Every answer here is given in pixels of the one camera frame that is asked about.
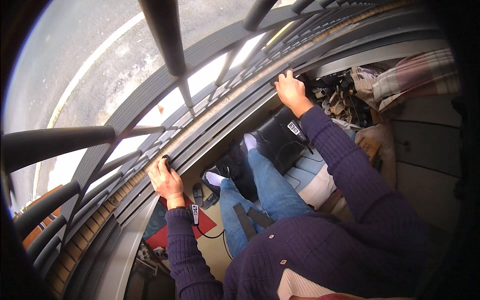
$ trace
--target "hand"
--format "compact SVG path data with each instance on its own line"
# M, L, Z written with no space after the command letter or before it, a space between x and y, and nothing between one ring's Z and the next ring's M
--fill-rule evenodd
M305 97L305 86L303 82L293 78L293 72L287 71L287 76L283 74L278 76L278 82L275 82L278 97L293 114L300 118L304 112L311 109L313 104Z
M168 172L166 161L166 158L155 161L148 171L153 188L160 197L167 200L167 209L185 206L183 182L174 169L170 169L171 173Z

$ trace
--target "asphalt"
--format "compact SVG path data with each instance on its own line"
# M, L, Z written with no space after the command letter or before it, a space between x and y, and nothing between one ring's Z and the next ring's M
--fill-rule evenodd
M244 18L253 0L180 0L183 47ZM55 0L17 61L4 110L5 133L46 128L65 88L108 36L140 12L135 0ZM103 125L122 101L164 64L140 21L95 61L77 84L54 127ZM37 195L48 191L52 158L42 163ZM31 201L35 165L12 173L19 206Z

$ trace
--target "purple sweater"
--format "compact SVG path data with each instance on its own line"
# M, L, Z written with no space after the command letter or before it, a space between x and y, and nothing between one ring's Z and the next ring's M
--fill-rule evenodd
M168 259L182 300L278 299L285 268L335 292L413 296L427 260L425 224L319 106L307 111L301 124L355 222L316 212L281 219L233 259L222 284L197 249L189 213L171 209L165 215Z

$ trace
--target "white sock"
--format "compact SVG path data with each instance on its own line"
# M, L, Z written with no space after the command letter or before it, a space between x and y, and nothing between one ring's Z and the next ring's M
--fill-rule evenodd
M245 141L245 146L247 146L247 152L250 151L250 149L257 148L257 140L255 140L254 136L250 133L244 134L243 140Z
M207 178L208 183L216 186L220 186L220 183L222 182L222 180L225 179L225 177L220 176L213 172L207 172L205 174L205 177Z

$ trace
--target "leg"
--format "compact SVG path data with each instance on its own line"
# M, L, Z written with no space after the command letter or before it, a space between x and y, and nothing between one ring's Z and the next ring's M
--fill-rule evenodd
M223 228L228 249L235 257L247 244L247 237L238 220L233 206L240 203L247 212L250 207L255 208L252 202L246 200L230 178L225 178L220 183L220 214L222 215ZM259 233L263 228L253 223L253 228Z
M247 154L262 208L274 220L313 211L275 169L272 162L252 148Z

